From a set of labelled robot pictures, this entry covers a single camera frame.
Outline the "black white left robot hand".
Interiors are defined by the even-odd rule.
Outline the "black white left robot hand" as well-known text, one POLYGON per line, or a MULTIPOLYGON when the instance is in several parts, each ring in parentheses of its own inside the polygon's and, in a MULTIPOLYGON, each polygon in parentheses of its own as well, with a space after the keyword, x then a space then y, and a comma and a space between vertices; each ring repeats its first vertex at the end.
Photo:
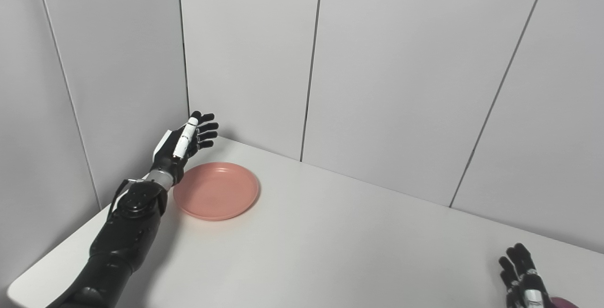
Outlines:
POLYGON ((194 111, 181 127, 166 131, 153 152, 151 170, 145 179, 170 190, 182 180, 188 160, 198 151, 213 147, 218 128, 214 113, 194 111))

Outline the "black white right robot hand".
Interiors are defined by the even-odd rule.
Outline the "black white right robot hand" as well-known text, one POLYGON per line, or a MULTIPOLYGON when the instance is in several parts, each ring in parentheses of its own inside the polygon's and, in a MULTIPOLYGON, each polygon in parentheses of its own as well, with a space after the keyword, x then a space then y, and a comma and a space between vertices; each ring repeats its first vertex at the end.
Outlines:
POLYGON ((505 285, 507 308, 554 308, 531 253, 522 243, 507 248, 498 259, 500 278, 505 285))

